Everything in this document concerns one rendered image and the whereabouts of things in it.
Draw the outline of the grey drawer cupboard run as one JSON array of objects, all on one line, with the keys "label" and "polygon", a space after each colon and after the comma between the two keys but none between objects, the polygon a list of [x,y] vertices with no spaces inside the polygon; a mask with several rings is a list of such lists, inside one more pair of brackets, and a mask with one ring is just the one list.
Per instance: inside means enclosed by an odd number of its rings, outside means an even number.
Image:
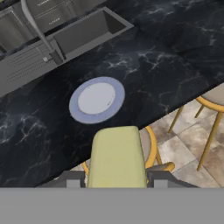
[{"label": "grey drawer cupboard run", "polygon": [[[39,22],[47,18],[52,26],[56,15],[63,21],[79,16],[107,0],[26,0],[33,18]],[[22,12],[21,0],[3,0],[0,2],[0,30],[10,27],[23,27],[29,22]]]}]

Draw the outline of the grey curved sink tap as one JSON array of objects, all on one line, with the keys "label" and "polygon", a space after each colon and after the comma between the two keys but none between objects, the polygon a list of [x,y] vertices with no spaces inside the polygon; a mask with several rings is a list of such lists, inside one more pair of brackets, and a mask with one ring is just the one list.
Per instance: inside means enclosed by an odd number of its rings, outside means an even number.
[{"label": "grey curved sink tap", "polygon": [[26,0],[21,0],[21,7],[22,7],[22,11],[23,11],[26,19],[29,21],[29,23],[31,24],[34,31],[38,34],[39,38],[42,40],[42,42],[45,44],[46,48],[49,50],[49,54],[52,57],[52,60],[57,65],[60,65],[63,62],[63,59],[60,57],[57,50],[51,46],[49,41],[46,39],[46,36],[44,35],[44,33],[38,28],[32,14],[28,8]]}]

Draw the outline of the pale yellow butter block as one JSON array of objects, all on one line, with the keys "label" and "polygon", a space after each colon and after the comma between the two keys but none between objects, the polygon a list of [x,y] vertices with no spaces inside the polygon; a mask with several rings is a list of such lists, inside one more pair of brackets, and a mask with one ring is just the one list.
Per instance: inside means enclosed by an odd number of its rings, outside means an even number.
[{"label": "pale yellow butter block", "polygon": [[145,188],[144,154],[135,126],[98,131],[92,143],[88,188]]}]

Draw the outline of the blue rimmed white plate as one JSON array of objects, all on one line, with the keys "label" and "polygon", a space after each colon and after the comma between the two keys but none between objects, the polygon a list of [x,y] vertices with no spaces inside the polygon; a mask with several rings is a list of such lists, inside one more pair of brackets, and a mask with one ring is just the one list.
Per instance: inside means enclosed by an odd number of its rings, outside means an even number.
[{"label": "blue rimmed white plate", "polygon": [[119,80],[111,77],[93,78],[73,92],[69,111],[79,123],[102,123],[119,111],[124,99],[124,86]]}]

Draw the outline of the grey sink basin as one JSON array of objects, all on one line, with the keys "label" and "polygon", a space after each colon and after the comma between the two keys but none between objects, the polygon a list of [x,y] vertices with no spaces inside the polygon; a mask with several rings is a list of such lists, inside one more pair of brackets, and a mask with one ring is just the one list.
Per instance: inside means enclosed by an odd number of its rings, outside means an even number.
[{"label": "grey sink basin", "polygon": [[[103,7],[49,35],[47,40],[65,64],[132,27],[133,24]],[[24,47],[0,61],[0,97],[57,67],[41,40]]]}]

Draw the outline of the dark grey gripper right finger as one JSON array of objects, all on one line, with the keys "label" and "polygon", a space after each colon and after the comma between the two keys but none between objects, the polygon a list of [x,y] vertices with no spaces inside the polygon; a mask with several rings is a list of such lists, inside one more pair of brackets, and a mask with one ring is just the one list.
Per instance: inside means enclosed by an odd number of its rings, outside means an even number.
[{"label": "dark grey gripper right finger", "polygon": [[147,171],[148,188],[197,188],[185,181],[175,178],[169,171]]}]

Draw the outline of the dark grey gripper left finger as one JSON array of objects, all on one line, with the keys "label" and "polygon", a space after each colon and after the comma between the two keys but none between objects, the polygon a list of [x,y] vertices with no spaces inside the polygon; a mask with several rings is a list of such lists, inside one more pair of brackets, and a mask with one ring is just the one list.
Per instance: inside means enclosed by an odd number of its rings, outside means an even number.
[{"label": "dark grey gripper left finger", "polygon": [[84,171],[64,171],[57,179],[40,185],[39,188],[85,188]]}]

